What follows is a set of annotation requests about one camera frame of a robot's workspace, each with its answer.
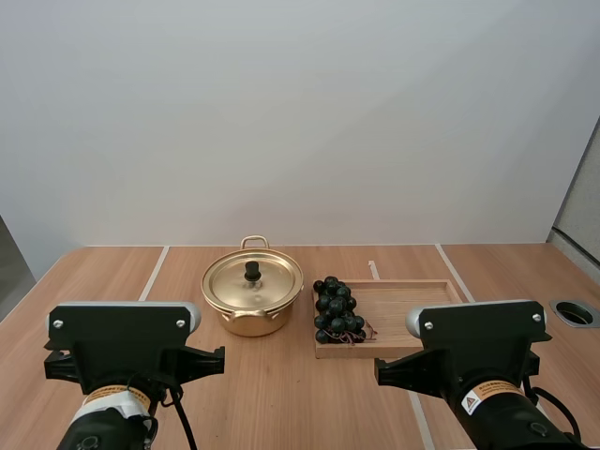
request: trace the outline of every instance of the grape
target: grape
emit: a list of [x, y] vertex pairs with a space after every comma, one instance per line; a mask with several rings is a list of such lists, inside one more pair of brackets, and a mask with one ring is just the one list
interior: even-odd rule
[[334, 300], [338, 300], [339, 303], [341, 303], [342, 310], [345, 310], [346, 306], [348, 306], [348, 302], [346, 301], [346, 299], [344, 297], [336, 297], [336, 298], [334, 298]]
[[331, 330], [334, 333], [341, 333], [345, 329], [346, 329], [346, 323], [344, 322], [343, 319], [335, 318], [333, 321], [331, 321]]
[[354, 317], [346, 317], [344, 318], [344, 322], [346, 323], [346, 331], [354, 331], [356, 328], [356, 319]]
[[321, 315], [324, 316], [325, 319], [327, 319], [328, 323], [330, 323], [336, 318], [336, 315], [329, 309], [327, 309], [326, 311], [321, 311]]
[[344, 297], [344, 298], [348, 299], [348, 298], [350, 298], [350, 288], [347, 288], [346, 286], [342, 286], [341, 288], [337, 289], [336, 295], [339, 297]]
[[325, 283], [318, 279], [315, 281], [315, 284], [312, 285], [312, 289], [315, 290], [315, 293], [323, 293], [325, 290]]
[[362, 329], [363, 326], [365, 326], [365, 319], [363, 319], [361, 316], [356, 316], [354, 317], [354, 319], [356, 320], [356, 328], [357, 329]]
[[317, 304], [315, 305], [315, 307], [318, 311], [325, 311], [329, 307], [329, 302], [329, 297], [322, 295], [321, 297], [319, 297], [319, 300], [317, 300]]
[[360, 342], [363, 342], [367, 338], [367, 333], [365, 333], [365, 330], [360, 330], [356, 334], [358, 335], [358, 338], [355, 338], [354, 342], [360, 343]]
[[327, 336], [327, 333], [325, 333], [323, 330], [317, 331], [315, 334], [315, 339], [317, 339], [317, 342], [321, 344], [326, 344], [329, 342], [329, 336]]
[[341, 342], [341, 340], [339, 340], [340, 336], [341, 336], [341, 333], [331, 333], [331, 337], [329, 337], [329, 343], [339, 344]]
[[332, 282], [329, 283], [325, 283], [325, 292], [328, 293], [331, 296], [335, 296], [336, 292], [338, 291], [338, 284]]
[[353, 311], [356, 308], [356, 299], [354, 297], [350, 297], [348, 299], [348, 306], [347, 306], [349, 311]]
[[339, 300], [334, 299], [329, 303], [329, 310], [332, 312], [332, 314], [338, 315], [344, 310], [344, 306]]
[[315, 317], [315, 326], [317, 328], [319, 328], [320, 330], [323, 330], [324, 328], [327, 328], [327, 325], [329, 325], [329, 321], [327, 320], [327, 318], [325, 316]]
[[332, 275], [330, 275], [329, 277], [325, 277], [325, 284], [329, 284], [329, 283], [337, 283], [338, 279]]
[[323, 302], [323, 304], [325, 305], [325, 309], [329, 308], [329, 302], [331, 302], [332, 299], [333, 297], [327, 295], [326, 293], [322, 293], [321, 295], [319, 295], [319, 300]]

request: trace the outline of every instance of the circular hole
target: circular hole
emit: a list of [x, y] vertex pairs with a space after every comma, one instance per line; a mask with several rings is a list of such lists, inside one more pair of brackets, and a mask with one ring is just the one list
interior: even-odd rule
[[575, 303], [561, 302], [556, 306], [556, 310], [569, 322], [578, 325], [589, 325], [593, 322], [593, 316], [585, 308]]

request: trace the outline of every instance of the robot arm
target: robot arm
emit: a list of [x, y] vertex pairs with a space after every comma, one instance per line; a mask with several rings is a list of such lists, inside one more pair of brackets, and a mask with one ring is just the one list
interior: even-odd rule
[[185, 346], [200, 321], [200, 311], [190, 303], [56, 307], [47, 320], [46, 348], [52, 353], [44, 362], [46, 378], [79, 383], [88, 395], [58, 449], [147, 450], [157, 435], [154, 415], [161, 403], [175, 406], [195, 450], [181, 384], [223, 373], [225, 365], [223, 347], [202, 352]]
[[379, 385], [443, 398], [480, 450], [587, 448], [578, 429], [559, 431], [535, 407], [546, 391], [529, 384], [539, 371], [531, 345], [551, 339], [545, 317], [530, 300], [415, 309], [407, 328], [424, 350], [376, 360], [375, 376]]

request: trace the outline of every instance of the grape stem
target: grape stem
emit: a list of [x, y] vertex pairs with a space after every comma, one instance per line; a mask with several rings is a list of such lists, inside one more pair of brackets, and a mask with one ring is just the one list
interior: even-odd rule
[[364, 341], [372, 342], [373, 340], [377, 340], [375, 337], [373, 337], [378, 334], [377, 331], [375, 331], [373, 329], [373, 327], [371, 326], [371, 324], [369, 322], [365, 321], [365, 325], [367, 326], [368, 331], [369, 331], [369, 336], [366, 337], [365, 339], [363, 339], [361, 336], [357, 335], [356, 333], [353, 333], [352, 331], [342, 331], [341, 334], [339, 335], [339, 337], [332, 336], [331, 334], [329, 334], [329, 332], [327, 330], [323, 330], [323, 331], [331, 339], [339, 340], [340, 342], [342, 342], [344, 344], [355, 345], [356, 340], [360, 340], [363, 342]]

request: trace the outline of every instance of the bunch of grapes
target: bunch of grapes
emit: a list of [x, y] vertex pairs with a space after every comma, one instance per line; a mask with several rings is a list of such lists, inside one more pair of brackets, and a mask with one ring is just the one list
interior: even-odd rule
[[354, 314], [356, 299], [343, 281], [327, 277], [324, 281], [315, 281], [312, 288], [319, 294], [315, 305], [320, 312], [315, 317], [315, 326], [319, 328], [315, 335], [317, 342], [359, 343], [367, 338], [363, 330], [365, 319]]

